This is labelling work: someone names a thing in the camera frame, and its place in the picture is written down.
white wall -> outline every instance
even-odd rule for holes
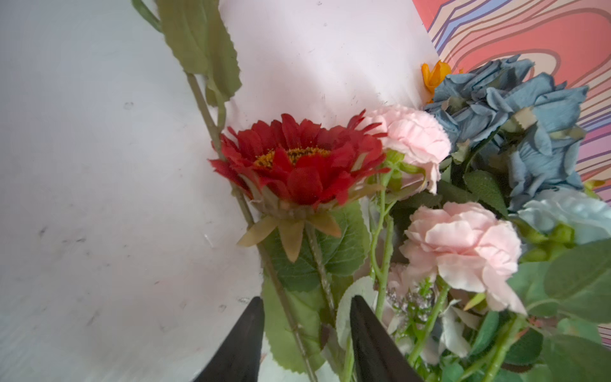
[[[428,97],[405,0],[225,0],[229,122]],[[0,1],[0,381],[188,381],[260,291],[178,62],[128,0]],[[277,368],[267,357],[261,380]]]

green leaf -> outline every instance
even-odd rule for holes
[[[452,162],[450,162],[448,167],[441,173],[441,180],[452,183]]]
[[[420,206],[426,206],[433,208],[441,203],[441,195],[433,195],[428,191],[422,191],[417,193],[401,202],[397,203],[398,208],[419,208]]]
[[[480,325],[477,337],[475,337],[473,345],[471,346],[470,355],[474,356],[484,351],[492,342],[498,328],[499,313],[491,310],[486,314],[486,317]]]
[[[365,261],[369,248],[369,232],[363,221],[358,202],[332,212],[342,229],[342,237],[327,236],[317,231],[316,237],[323,252],[325,269],[334,276],[351,276]],[[263,240],[269,251],[278,278],[289,290],[308,291],[320,285],[316,263],[307,240],[301,243],[299,258],[291,263],[282,249],[278,230]]]
[[[490,133],[490,135],[484,139],[483,141],[481,141],[480,143],[477,144],[477,146],[475,146],[473,148],[473,150],[471,150],[471,153],[469,154],[469,156],[467,157],[467,160],[465,160],[463,166],[464,166],[464,170],[468,171],[470,166],[471,166],[471,162],[473,161],[473,158],[475,158],[475,156],[484,148],[486,147],[487,144],[489,144],[493,139],[494,136],[499,132],[500,127],[498,127],[496,130],[494,130],[492,133]]]
[[[532,365],[539,358],[542,346],[543,336],[531,329],[509,348],[505,363],[519,366]]]
[[[516,292],[527,309],[550,299],[543,288],[548,268],[547,262],[523,263],[518,266],[518,272],[507,280],[507,284]],[[551,301],[534,306],[529,313],[539,317],[550,317],[557,311],[558,304]]]
[[[240,68],[218,0],[158,0],[161,30],[184,70],[201,74],[214,101],[229,101],[240,88]]]
[[[463,375],[463,372],[463,367],[456,361],[444,367],[441,382],[456,382]]]
[[[267,275],[263,278],[261,291],[265,310],[265,335],[269,347],[278,365],[285,369],[304,373],[306,367],[295,343],[287,318],[282,310],[278,294]],[[299,323],[304,346],[314,370],[324,364],[320,344],[320,311],[326,305],[320,287],[309,292],[289,292],[287,298],[295,320]]]
[[[437,193],[441,195],[446,202],[467,203],[476,202],[478,200],[477,196],[472,193],[443,180],[437,183]]]
[[[484,379],[484,370],[478,370],[467,379],[467,382],[481,382]],[[513,373],[509,370],[500,369],[494,377],[494,382],[522,382],[520,374]]]
[[[464,182],[474,195],[501,215],[509,215],[499,184],[489,172],[476,170],[464,174]]]
[[[563,318],[558,322],[558,333],[585,338],[598,344],[602,343],[598,333],[598,325],[582,320],[581,318]]]
[[[546,337],[543,358],[554,382],[605,382],[611,375],[611,351],[581,337]]]
[[[547,365],[534,365],[526,373],[520,374],[522,382],[552,382],[552,372]]]
[[[611,239],[576,246],[552,262],[545,291],[559,309],[588,321],[611,321]]]
[[[216,95],[214,91],[209,87],[206,87],[206,103],[213,108],[219,106],[219,103],[216,101]]]
[[[352,276],[331,276],[331,294],[333,294],[335,306],[340,303],[346,289],[353,283],[354,278]]]

yellow stamen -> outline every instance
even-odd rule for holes
[[[255,164],[261,167],[267,167],[268,169],[272,168],[272,164],[274,163],[274,155],[276,154],[275,150],[270,150],[267,154],[263,154],[257,158]],[[288,159],[291,161],[293,165],[297,163],[297,161],[302,156],[312,156],[312,155],[322,155],[329,156],[331,152],[329,150],[321,149],[319,147],[306,147],[304,149],[290,149],[287,150]]]

colorful wavy pattern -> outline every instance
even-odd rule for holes
[[[569,87],[588,85],[579,124],[588,131],[577,171],[604,180],[611,202],[611,0],[413,0],[443,61],[465,72],[491,59],[522,57]],[[611,347],[611,325],[601,326]]]

artificial flower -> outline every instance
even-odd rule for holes
[[[408,240],[400,251],[409,259],[406,272],[412,285],[440,275],[452,288],[486,293],[492,310],[526,313],[507,284],[522,253],[510,222],[498,220],[478,203],[452,202],[440,210],[422,206],[410,219]]]
[[[450,154],[450,140],[439,122],[430,114],[405,106],[386,106],[368,113],[359,127],[371,134],[381,134],[380,140],[387,150],[404,155],[403,162],[424,170],[403,176],[403,185],[425,182],[431,193],[437,193],[441,178],[439,163]]]
[[[545,235],[559,224],[572,227],[578,245],[611,238],[611,207],[574,189],[544,190],[517,216]]]
[[[469,73],[448,75],[435,89],[434,102],[450,97],[479,100],[486,96],[486,89],[493,87],[508,91],[522,83],[535,65],[530,60],[518,60],[519,55],[490,61]]]
[[[509,155],[510,209],[519,209],[544,189],[583,189],[575,170],[580,141],[551,139],[542,128],[531,129]]]
[[[449,64],[439,60],[433,71],[428,67],[428,64],[422,65],[422,79],[424,80],[424,86],[428,89],[431,94],[435,94],[435,88],[443,82],[445,76],[451,74],[452,68]]]
[[[495,134],[472,164],[508,174],[512,210],[542,189],[583,188],[575,165],[585,133],[576,123],[588,90],[565,89],[566,83],[556,85],[546,73],[523,83],[533,63],[517,58],[447,76],[436,102],[425,107],[448,133],[454,151],[465,144],[474,148]]]
[[[341,235],[327,211],[374,191],[375,186],[359,182],[384,172],[379,168],[385,159],[380,134],[368,134],[376,125],[356,129],[364,113],[350,119],[347,127],[329,130],[307,119],[297,123],[288,114],[282,114],[282,121],[259,121],[239,133],[228,128],[234,140],[221,136],[227,160],[211,163],[265,215],[240,245],[255,245],[277,227],[294,262],[306,221],[328,235]]]

